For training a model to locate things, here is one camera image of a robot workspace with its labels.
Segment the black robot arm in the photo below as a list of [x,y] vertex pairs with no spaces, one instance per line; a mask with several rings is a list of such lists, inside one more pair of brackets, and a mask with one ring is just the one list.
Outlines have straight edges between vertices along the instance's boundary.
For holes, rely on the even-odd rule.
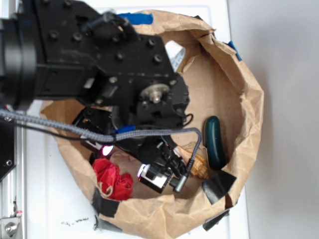
[[[161,37],[137,33],[113,12],[76,0],[24,0],[0,21],[2,118],[73,133],[91,147],[184,133],[188,88]],[[88,126],[23,115],[34,100],[112,107]]]

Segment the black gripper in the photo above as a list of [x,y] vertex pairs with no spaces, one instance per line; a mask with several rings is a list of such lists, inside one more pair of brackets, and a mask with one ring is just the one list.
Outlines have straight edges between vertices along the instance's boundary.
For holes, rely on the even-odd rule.
[[151,84],[142,89],[134,105],[116,106],[112,111],[85,108],[73,124],[99,134],[180,129],[187,119],[188,103],[188,87],[181,75],[176,74],[169,84]]

